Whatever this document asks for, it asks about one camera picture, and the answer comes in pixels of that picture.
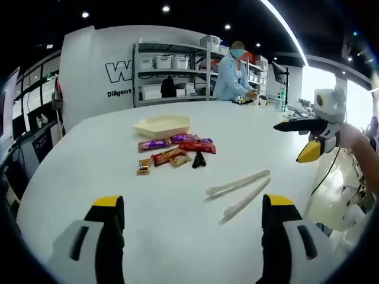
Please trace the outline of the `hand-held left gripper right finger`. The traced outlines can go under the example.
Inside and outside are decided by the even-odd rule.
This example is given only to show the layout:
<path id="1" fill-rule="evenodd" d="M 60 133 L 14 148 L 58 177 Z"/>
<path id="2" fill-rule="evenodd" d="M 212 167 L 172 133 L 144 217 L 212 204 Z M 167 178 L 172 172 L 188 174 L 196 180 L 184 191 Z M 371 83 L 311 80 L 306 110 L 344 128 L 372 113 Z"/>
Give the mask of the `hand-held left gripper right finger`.
<path id="1" fill-rule="evenodd" d="M 262 231 L 263 271 L 258 283 L 323 283 L 336 268 L 331 239 L 303 219 L 290 199 L 264 195 Z"/>

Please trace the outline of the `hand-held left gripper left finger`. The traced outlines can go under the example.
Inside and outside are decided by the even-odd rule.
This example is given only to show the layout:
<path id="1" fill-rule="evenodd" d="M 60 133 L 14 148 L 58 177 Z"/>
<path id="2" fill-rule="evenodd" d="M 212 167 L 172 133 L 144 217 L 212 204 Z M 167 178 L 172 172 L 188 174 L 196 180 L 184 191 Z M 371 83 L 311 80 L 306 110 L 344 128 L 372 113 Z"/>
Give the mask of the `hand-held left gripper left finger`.
<path id="1" fill-rule="evenodd" d="M 96 200 L 53 242 L 47 268 L 58 283 L 124 283 L 124 199 Z"/>

